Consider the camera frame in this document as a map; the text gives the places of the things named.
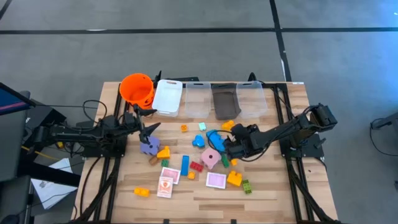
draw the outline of pink toy piece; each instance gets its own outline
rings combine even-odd
[[[207,169],[212,170],[214,165],[221,160],[221,155],[218,151],[208,148],[201,154],[200,160],[205,164]]]

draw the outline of purple toy piece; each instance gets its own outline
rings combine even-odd
[[[141,152],[148,154],[148,155],[156,155],[157,151],[159,150],[160,140],[153,136],[148,137],[149,144],[140,143],[139,149]]]

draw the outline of yellow lego brick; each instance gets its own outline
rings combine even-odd
[[[136,187],[134,189],[134,193],[139,196],[149,197],[149,189],[145,189],[142,187]]]
[[[183,125],[181,125],[181,132],[187,132],[188,131],[188,127],[187,127],[187,125],[185,125],[185,124],[183,124]]]
[[[195,172],[190,171],[190,172],[188,173],[188,179],[193,180],[194,178],[195,178]]]
[[[158,159],[170,159],[170,148],[165,146],[163,150],[157,153],[156,157]]]
[[[231,159],[232,166],[236,166],[238,164],[238,159]]]
[[[241,185],[242,182],[242,174],[241,173],[237,173],[235,171],[231,171],[228,175],[228,179],[226,179],[226,181],[230,184],[233,184],[237,187],[239,187]]]
[[[221,125],[221,128],[222,128],[222,130],[230,131],[231,128],[232,128],[234,125],[235,125],[235,124],[234,124],[234,121],[230,120],[230,121],[227,121],[227,122],[225,122],[224,124],[222,124],[222,125]]]

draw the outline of clear plastic bin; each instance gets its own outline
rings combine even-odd
[[[260,82],[238,83],[236,94],[239,107],[242,109],[240,117],[258,118],[267,112],[267,101]]]
[[[185,85],[185,114],[189,118],[207,118],[210,113],[209,82],[187,82]]]

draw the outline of blue toy piece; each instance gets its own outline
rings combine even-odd
[[[199,130],[200,131],[206,131],[206,124],[204,122],[199,123]]]
[[[214,148],[219,152],[224,152],[225,147],[223,145],[224,139],[216,132],[216,130],[210,130],[206,132],[207,138],[213,144]]]
[[[192,141],[193,146],[198,146],[198,147],[205,147],[205,140],[201,136],[201,134],[197,134],[195,136],[195,139]]]
[[[180,175],[188,175],[189,156],[182,156]]]

